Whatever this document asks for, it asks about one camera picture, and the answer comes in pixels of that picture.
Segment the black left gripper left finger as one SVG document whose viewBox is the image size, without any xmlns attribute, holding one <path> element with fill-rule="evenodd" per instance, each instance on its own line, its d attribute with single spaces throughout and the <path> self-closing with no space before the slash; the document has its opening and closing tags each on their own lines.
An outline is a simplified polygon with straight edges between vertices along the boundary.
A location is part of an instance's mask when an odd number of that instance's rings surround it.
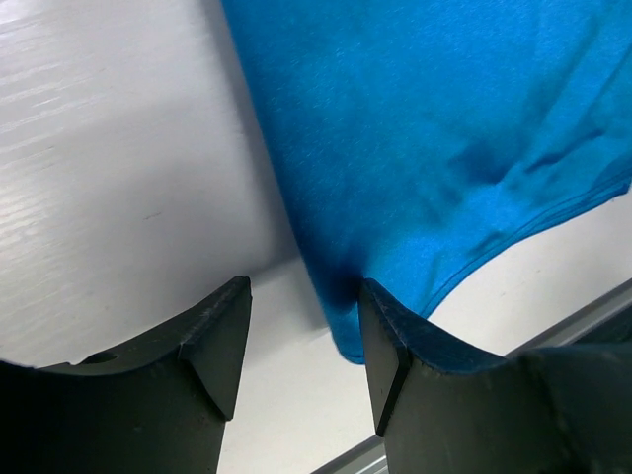
<svg viewBox="0 0 632 474">
<path fill-rule="evenodd" d="M 238 276 L 78 364 L 1 365 L 5 473 L 213 473 L 251 317 Z"/>
</svg>

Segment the blue satin napkin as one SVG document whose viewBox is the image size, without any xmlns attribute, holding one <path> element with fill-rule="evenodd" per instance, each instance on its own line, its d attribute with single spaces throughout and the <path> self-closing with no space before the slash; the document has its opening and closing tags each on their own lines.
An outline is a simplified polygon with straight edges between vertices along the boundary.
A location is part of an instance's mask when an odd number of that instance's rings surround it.
<svg viewBox="0 0 632 474">
<path fill-rule="evenodd" d="M 429 317 L 508 247 L 631 185 L 627 1 L 227 1 L 333 340 L 357 293 Z"/>
</svg>

